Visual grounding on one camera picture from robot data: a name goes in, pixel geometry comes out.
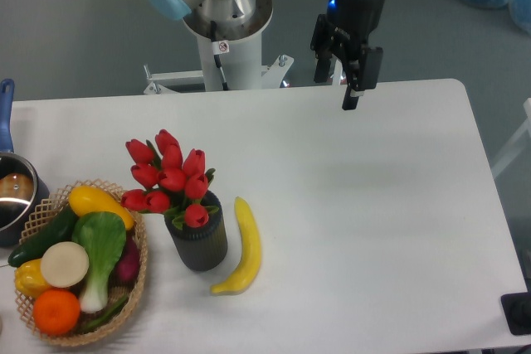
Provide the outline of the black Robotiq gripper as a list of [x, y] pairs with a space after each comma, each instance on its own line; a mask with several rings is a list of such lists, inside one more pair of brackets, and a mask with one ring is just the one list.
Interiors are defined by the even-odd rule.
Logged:
[[329, 0], [319, 14], [310, 42], [315, 53], [314, 83], [326, 83], [332, 57], [342, 62], [347, 79], [342, 109], [354, 110], [366, 90], [377, 86], [383, 49], [367, 47], [378, 27], [385, 0]]

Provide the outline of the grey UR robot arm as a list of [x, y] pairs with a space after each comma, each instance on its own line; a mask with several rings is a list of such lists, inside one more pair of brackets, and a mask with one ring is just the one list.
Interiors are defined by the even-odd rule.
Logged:
[[[250, 90], [280, 86], [285, 68], [277, 60], [262, 65], [262, 32], [270, 23], [272, 0], [149, 0], [166, 18], [183, 21], [197, 38], [203, 81], [208, 91]], [[328, 0], [318, 15], [310, 49], [316, 67], [314, 82], [332, 75], [346, 80], [343, 109], [378, 82], [383, 51], [368, 38], [379, 23], [385, 0]], [[332, 73], [330, 66], [341, 68]]]

